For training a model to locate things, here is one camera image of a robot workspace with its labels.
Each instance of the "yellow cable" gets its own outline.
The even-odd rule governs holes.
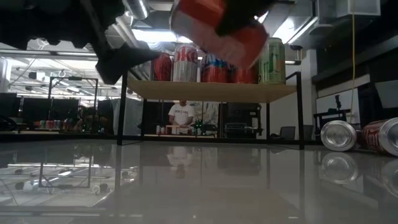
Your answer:
[[[349,117],[349,123],[352,123],[353,120],[353,108],[354,108],[354,89],[355,89],[355,1],[353,1],[353,87],[351,89],[351,116]]]

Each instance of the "diet coke can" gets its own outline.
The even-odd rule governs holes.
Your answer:
[[[224,60],[217,59],[213,54],[207,54],[201,61],[201,82],[228,82],[228,64]]]
[[[362,141],[372,151],[398,156],[398,118],[369,123],[363,128]]]
[[[332,151],[344,152],[354,149],[358,134],[346,121],[330,121],[321,130],[323,145]]]
[[[198,53],[194,45],[182,44],[175,48],[173,82],[196,82]]]
[[[160,53],[159,58],[154,61],[155,80],[170,81],[172,76],[172,60],[167,53]]]

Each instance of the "man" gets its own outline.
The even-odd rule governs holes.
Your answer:
[[[169,121],[172,125],[187,128],[193,121],[195,115],[193,107],[187,105],[186,100],[180,100],[179,104],[174,105],[169,112]]]

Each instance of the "white t-shirt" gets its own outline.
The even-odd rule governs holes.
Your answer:
[[[193,107],[189,105],[181,106],[179,104],[174,105],[169,112],[169,115],[174,116],[174,121],[179,125],[184,125],[188,118],[195,115]]]

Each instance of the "black metal frame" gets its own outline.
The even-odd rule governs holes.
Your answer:
[[[127,88],[127,74],[126,77],[123,76],[122,82],[122,95],[121,95],[121,107],[119,114],[119,127],[118,127],[118,146],[122,146],[123,139],[125,140],[136,140],[136,141],[179,141],[179,142],[207,142],[207,143],[251,143],[251,144],[289,144],[289,145],[299,145],[299,149],[304,149],[306,144],[313,144],[314,142],[304,140],[304,124],[303,124],[303,99],[302,99],[302,79],[301,72],[294,72],[293,74],[286,77],[286,80],[296,76],[297,82],[297,113],[298,113],[298,140],[275,140],[270,139],[270,104],[266,104],[266,136],[267,139],[202,139],[202,138],[170,138],[170,137],[145,137],[145,116],[146,116],[146,104],[147,99],[144,99],[142,105],[142,123],[141,123],[141,136],[123,136],[123,124],[124,124],[124,107],[126,103],[126,88]]]
[[[52,80],[57,79],[58,82],[55,83],[54,86],[52,86]],[[49,100],[51,100],[51,91],[53,87],[56,87],[57,84],[64,80],[64,79],[68,79],[71,81],[82,81],[82,80],[94,80],[95,81],[95,94],[94,94],[94,111],[93,111],[93,120],[91,122],[91,133],[93,133],[93,127],[94,127],[94,123],[95,123],[95,115],[97,114],[97,92],[98,92],[98,79],[97,78],[82,78],[82,77],[50,77],[50,85],[49,85]],[[47,118],[50,119],[50,112],[52,109],[52,102],[50,104],[50,109],[49,109],[49,113],[47,115]]]

